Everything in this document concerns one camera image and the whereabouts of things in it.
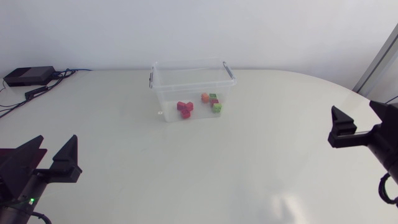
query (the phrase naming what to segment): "green cube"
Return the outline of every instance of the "green cube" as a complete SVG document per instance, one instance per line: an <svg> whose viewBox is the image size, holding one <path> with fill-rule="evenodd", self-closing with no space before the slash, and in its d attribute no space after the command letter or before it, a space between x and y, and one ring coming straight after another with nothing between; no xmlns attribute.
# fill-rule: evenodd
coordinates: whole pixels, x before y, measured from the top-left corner
<svg viewBox="0 0 398 224"><path fill-rule="evenodd" d="M213 104L213 107L211 108L214 113L220 113L223 105L221 103L215 103Z"/></svg>
<svg viewBox="0 0 398 224"><path fill-rule="evenodd" d="M217 95L215 93L210 93L209 100L210 100L210 102L211 102L211 100L217 100Z"/></svg>

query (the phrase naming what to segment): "cable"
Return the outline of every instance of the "cable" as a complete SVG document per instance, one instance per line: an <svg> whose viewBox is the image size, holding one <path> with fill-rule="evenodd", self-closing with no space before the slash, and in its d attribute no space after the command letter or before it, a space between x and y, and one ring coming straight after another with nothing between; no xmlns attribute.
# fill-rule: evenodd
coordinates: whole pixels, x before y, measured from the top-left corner
<svg viewBox="0 0 398 224"><path fill-rule="evenodd" d="M387 179L390 177L389 173L386 173L383 177L381 177L380 179L380 184L379 184L379 195L380 198L390 204L390 205L396 205L398 207L398 197L396 197L394 200L391 200L388 195L387 195L387 191L386 191L386 181Z"/></svg>
<svg viewBox="0 0 398 224"><path fill-rule="evenodd" d="M393 100L396 99L396 98L398 98L398 96L394 97L393 99L391 99L391 100L389 100L389 101L387 101L387 102L385 102L385 103L390 103L391 101L393 101Z"/></svg>
<svg viewBox="0 0 398 224"><path fill-rule="evenodd" d="M14 104L14 105L9 105L9 106L0 105L0 106L3 106L3 107L12 107L12 106L13 106L12 108L0 110L0 112L7 111L7 112L3 113L2 115L0 115L0 118L3 118L5 115L9 114L11 111L13 111L13 110L17 109L18 107L20 107L20 106L26 104L26 103L29 102L30 100L33 100L34 98L37 98L37 97L39 97L39 96L41 96L41 95L43 95L43 94L49 92L49 91L52 90L54 87L56 87L59 83L61 83L62 80L64 80L64 79L70 77L71 75L73 75L74 73L76 73L76 72L79 71L79 70L91 71L90 69L69 69L69 68L68 68L68 69L66 69L65 71L62 71L62 72L54 72L54 73L52 74L53 80L57 80L57 81L56 81L53 85L48 86L48 90L43 91L42 93L39 93L38 95L33 96L33 97L32 97L31 99L29 99L29 100L25 100L25 101L22 101L22 102L20 102L20 103L16 103L16 104Z"/></svg>
<svg viewBox="0 0 398 224"><path fill-rule="evenodd" d="M4 80L2 81L2 89L0 90L0 93L6 89L6 86L4 85Z"/></svg>
<svg viewBox="0 0 398 224"><path fill-rule="evenodd" d="M45 224L51 224L51 221L48 217L46 217L44 214L38 213L38 212L33 212L33 216L37 217L38 219L43 219Z"/></svg>

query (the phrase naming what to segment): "transparent plastic box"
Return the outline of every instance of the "transparent plastic box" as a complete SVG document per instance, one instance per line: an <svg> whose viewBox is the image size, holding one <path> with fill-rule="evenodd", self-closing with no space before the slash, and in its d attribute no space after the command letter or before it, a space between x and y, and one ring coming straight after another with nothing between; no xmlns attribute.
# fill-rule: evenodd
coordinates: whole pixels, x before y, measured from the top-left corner
<svg viewBox="0 0 398 224"><path fill-rule="evenodd" d="M156 92L167 122L185 120L177 109L179 101L193 103L193 111L187 119L221 116L228 109L225 107L228 93L236 84L236 78L227 63L218 58L156 62L149 80L149 87ZM214 112L210 102L202 101L203 93L216 94L222 106L221 112Z"/></svg>

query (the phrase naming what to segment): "power adapter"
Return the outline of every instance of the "power adapter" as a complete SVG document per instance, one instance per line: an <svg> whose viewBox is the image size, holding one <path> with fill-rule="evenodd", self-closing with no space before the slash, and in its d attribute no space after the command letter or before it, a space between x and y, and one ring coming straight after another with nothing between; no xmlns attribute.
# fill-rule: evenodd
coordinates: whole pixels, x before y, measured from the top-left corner
<svg viewBox="0 0 398 224"><path fill-rule="evenodd" d="M54 72L53 66L17 68L6 75L4 81L9 86L47 85Z"/></svg>

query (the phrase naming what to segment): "table surface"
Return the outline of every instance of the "table surface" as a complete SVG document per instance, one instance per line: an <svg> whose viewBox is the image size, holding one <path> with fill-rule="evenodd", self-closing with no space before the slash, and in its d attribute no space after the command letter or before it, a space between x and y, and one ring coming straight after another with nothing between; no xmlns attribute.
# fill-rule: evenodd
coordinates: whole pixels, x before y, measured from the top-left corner
<svg viewBox="0 0 398 224"><path fill-rule="evenodd" d="M327 141L332 105L358 131L380 122L367 99L299 73L234 72L220 118L176 123L158 114L149 71L78 72L0 119L1 147L41 134L49 151L39 167L48 168L78 136L80 179L48 185L35 209L53 223L398 221L378 196L386 171L370 150ZM7 88L0 104L33 88Z"/></svg>

